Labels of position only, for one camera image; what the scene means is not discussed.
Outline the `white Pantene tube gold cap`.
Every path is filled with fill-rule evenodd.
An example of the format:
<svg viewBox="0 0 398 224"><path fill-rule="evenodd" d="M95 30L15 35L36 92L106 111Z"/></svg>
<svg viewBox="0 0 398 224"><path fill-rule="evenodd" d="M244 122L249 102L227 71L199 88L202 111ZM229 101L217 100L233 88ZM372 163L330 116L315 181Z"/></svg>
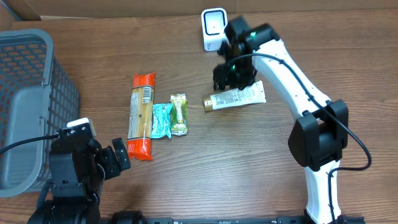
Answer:
<svg viewBox="0 0 398 224"><path fill-rule="evenodd" d="M265 102L266 94L263 82L258 81L243 90L235 88L210 95L203 100L203 107L205 111L213 111Z"/></svg>

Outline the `spaghetti pack with red ends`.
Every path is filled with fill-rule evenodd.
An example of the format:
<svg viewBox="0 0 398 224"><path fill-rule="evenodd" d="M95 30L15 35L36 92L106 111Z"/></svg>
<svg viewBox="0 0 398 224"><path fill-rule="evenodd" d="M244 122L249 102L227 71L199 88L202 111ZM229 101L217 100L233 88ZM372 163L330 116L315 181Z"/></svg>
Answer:
<svg viewBox="0 0 398 224"><path fill-rule="evenodd" d="M132 79L127 153L129 158L151 161L155 72Z"/></svg>

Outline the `teal snack packet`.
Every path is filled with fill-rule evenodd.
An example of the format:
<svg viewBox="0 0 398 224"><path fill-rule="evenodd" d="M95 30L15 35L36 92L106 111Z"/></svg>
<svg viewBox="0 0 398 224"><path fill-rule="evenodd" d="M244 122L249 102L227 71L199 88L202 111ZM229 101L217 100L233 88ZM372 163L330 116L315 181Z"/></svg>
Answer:
<svg viewBox="0 0 398 224"><path fill-rule="evenodd" d="M172 137L171 123L170 123L171 110L172 110L171 103L160 103L153 105L152 139Z"/></svg>

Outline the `green yellow snack bar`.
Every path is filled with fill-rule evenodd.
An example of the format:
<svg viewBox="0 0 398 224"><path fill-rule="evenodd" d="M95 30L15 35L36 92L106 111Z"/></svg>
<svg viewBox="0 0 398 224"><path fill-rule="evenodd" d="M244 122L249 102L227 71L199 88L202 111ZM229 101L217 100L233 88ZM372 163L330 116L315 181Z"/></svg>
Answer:
<svg viewBox="0 0 398 224"><path fill-rule="evenodd" d="M170 96L172 103L171 133L183 136L188 133L187 126L187 98L185 94L173 94Z"/></svg>

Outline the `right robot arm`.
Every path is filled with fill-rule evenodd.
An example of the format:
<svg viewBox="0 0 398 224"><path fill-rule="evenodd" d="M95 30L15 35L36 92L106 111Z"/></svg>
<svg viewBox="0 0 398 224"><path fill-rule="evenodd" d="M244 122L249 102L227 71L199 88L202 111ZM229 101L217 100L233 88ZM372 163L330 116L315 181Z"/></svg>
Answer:
<svg viewBox="0 0 398 224"><path fill-rule="evenodd" d="M304 168L308 202L307 223L343 223L338 206L337 169L347 146L348 107L332 101L301 71L283 40L269 25L250 28L243 17L224 28L226 40L218 54L226 60L213 70L213 88L247 90L256 74L265 76L289 107L294 126L288 139L290 153Z"/></svg>

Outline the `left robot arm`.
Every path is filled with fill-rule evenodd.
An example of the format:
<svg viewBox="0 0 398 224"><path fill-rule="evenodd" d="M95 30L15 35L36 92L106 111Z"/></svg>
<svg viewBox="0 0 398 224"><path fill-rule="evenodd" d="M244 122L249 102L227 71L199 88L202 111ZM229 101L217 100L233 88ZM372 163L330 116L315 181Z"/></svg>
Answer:
<svg viewBox="0 0 398 224"><path fill-rule="evenodd" d="M130 168L121 138L103 148L89 137L64 137L51 145L52 178L40 193L29 223L104 223L100 197L105 180Z"/></svg>

